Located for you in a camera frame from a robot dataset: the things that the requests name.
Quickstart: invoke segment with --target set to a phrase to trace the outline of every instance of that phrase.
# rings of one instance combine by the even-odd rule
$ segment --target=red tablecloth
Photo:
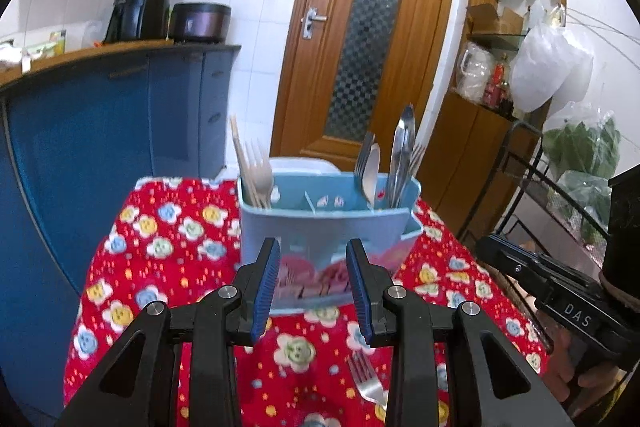
[[[546,354],[531,325],[424,202],[415,212],[425,231],[395,279],[436,304],[478,302],[527,361],[543,371]],[[181,306],[230,283],[239,249],[235,182],[140,180],[89,268],[66,363],[65,403],[148,302]],[[362,350],[387,388],[391,349],[364,343],[353,305],[273,317],[267,328],[257,346],[235,352],[244,425],[382,425],[383,410],[360,398],[346,360]],[[180,365],[181,427],[188,425],[190,360],[186,346]],[[436,362],[440,424],[445,426],[449,410],[441,349]]]

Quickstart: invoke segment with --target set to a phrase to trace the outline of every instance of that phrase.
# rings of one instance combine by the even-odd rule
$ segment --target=light blue utensil caddy
[[[346,245],[361,239],[369,259],[394,274],[422,233],[412,210],[420,184],[412,179],[398,208],[371,209],[356,189],[353,173],[279,173],[279,193],[272,208],[255,208],[244,201],[238,180],[241,221],[241,262],[253,263],[266,237],[280,242],[282,262],[271,305],[272,314],[294,314],[308,309],[351,302]],[[379,174],[376,193],[386,185]]]

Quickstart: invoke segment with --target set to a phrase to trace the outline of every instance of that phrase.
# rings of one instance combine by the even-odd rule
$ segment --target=countertop
[[[0,72],[0,90],[4,90],[9,85],[14,85],[23,80],[42,73],[46,70],[59,68],[68,64],[72,64],[79,60],[89,60],[91,58],[104,57],[114,54],[127,54],[137,51],[238,51],[238,44],[204,44],[199,42],[188,42],[184,44],[174,44],[172,40],[158,39],[149,41],[132,41],[132,42],[116,42],[113,44],[105,44],[97,48],[84,48],[74,52],[68,52],[51,58],[41,58],[31,62],[31,70],[28,73],[22,73],[22,67],[16,66],[6,71]]]

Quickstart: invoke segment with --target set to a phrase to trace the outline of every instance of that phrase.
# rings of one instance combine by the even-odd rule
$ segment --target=frosted glass panel
[[[396,24],[400,0],[353,0],[324,134],[362,141]]]

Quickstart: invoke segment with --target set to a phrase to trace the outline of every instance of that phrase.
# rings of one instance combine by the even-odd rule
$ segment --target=metal screw
[[[218,290],[218,295],[220,295],[223,299],[230,299],[231,297],[235,297],[238,293],[238,289],[235,286],[227,285],[222,286]]]
[[[149,306],[146,307],[146,312],[149,315],[159,315],[163,311],[164,311],[164,304],[162,304],[162,302],[160,301],[152,302],[151,304],[149,304]]]
[[[404,299],[406,297],[406,290],[402,286],[391,286],[386,292],[394,299]]]
[[[480,306],[473,301],[465,301],[462,303],[462,311],[473,317],[480,313]]]

